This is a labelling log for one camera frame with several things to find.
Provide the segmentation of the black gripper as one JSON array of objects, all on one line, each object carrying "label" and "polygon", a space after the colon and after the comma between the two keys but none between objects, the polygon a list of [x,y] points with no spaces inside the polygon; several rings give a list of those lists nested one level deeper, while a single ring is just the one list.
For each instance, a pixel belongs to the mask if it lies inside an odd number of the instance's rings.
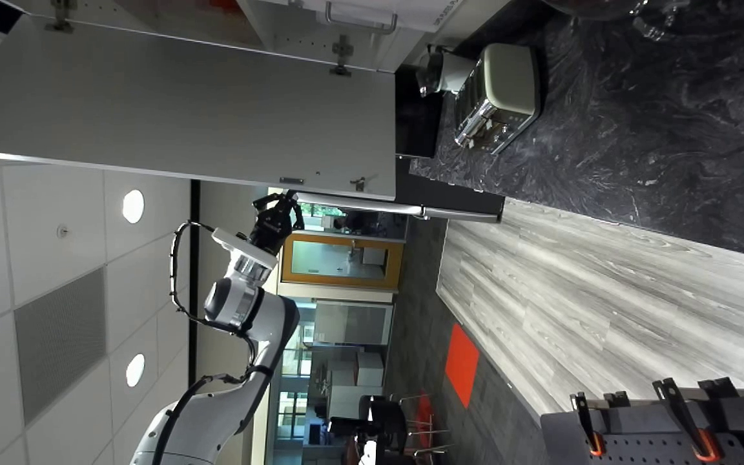
[{"label": "black gripper", "polygon": [[266,194],[254,202],[258,216],[251,229],[251,243],[271,255],[276,255],[284,240],[305,227],[303,209],[296,192]]}]

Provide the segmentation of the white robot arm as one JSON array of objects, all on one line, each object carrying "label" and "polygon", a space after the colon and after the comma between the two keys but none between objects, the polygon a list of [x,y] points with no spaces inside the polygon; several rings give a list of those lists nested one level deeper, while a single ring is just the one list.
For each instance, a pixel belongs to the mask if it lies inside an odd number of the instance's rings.
[{"label": "white robot arm", "polygon": [[[187,391],[167,404],[145,427],[130,465],[216,465],[227,442],[243,435],[300,325],[300,305],[271,293],[266,282],[293,232],[305,227],[296,192],[269,192],[254,202],[248,232],[231,232],[205,219],[181,222],[168,243],[168,299],[177,313],[212,335],[231,339],[241,355],[234,367],[205,367]],[[200,311],[183,305],[179,286],[181,246],[203,229],[225,255],[223,274],[210,282]]]}]

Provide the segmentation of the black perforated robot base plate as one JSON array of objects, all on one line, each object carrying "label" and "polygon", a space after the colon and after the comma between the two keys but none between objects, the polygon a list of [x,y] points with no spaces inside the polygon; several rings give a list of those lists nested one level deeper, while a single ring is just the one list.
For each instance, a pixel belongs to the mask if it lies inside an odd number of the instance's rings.
[{"label": "black perforated robot base plate", "polygon": [[[717,465],[744,465],[744,398],[691,400],[687,409],[695,427],[714,436]],[[602,436],[599,454],[593,453],[577,411],[544,418],[545,450],[554,465],[704,465],[691,435],[660,400],[599,409],[589,418]]]}]

